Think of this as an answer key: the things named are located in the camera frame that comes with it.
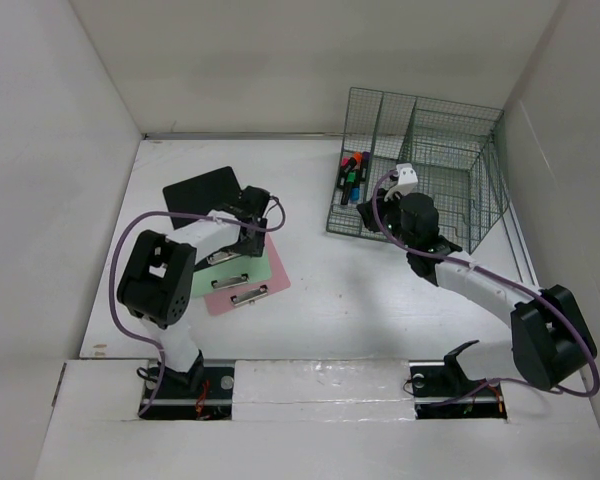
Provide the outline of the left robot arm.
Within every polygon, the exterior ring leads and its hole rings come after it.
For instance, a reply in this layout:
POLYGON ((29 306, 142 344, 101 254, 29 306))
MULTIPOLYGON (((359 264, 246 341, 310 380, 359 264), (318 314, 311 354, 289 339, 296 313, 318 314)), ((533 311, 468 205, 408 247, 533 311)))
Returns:
POLYGON ((138 234, 123 272, 109 274, 109 310, 123 335, 156 349, 156 386, 188 397, 204 378, 202 351, 183 319, 196 268, 220 252, 261 256, 272 230, 267 207, 279 201, 253 186, 171 185, 164 194, 167 208, 161 214, 174 229, 138 234))

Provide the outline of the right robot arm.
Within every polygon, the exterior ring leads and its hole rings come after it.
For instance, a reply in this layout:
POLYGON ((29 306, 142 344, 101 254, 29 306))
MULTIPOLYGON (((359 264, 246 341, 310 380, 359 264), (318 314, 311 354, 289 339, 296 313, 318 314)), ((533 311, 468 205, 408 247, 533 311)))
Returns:
POLYGON ((600 390, 597 347, 574 294, 561 285, 533 288, 490 271, 440 232, 433 199, 410 193, 387 200, 380 190, 359 205, 364 227, 406 252, 412 271, 502 321, 514 365, 529 386, 591 398, 600 390))

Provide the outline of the green capped black highlighter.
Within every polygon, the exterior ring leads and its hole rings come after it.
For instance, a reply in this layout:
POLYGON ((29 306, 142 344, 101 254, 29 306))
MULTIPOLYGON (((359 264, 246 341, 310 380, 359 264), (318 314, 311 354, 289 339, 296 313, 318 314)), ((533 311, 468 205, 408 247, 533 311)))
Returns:
POLYGON ((356 183, 356 179, 358 176, 358 170, 352 170, 347 174, 347 177, 344 182, 344 186, 342 189, 342 195, 340 199, 340 204, 346 206, 351 198, 351 193, 356 183))

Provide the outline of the orange capped black highlighter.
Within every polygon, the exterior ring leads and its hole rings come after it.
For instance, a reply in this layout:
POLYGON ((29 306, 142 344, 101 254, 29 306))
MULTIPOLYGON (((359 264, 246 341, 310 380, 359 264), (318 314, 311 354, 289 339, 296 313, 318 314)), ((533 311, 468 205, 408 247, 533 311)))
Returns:
POLYGON ((354 152, 349 157, 347 163, 345 164, 345 167, 344 167, 345 175, 349 176, 350 173, 352 173, 353 171, 358 169, 360 167, 362 159, 363 159, 363 155, 360 152, 354 152))

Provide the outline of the purple capped black highlighter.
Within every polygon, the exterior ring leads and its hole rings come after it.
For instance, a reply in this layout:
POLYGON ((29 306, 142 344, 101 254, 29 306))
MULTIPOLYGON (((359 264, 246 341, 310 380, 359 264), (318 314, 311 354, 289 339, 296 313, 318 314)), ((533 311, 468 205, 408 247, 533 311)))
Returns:
POLYGON ((368 151, 364 151, 362 153, 361 160, 361 181, 365 182, 368 176, 369 171, 369 163, 370 163, 370 153, 368 151))

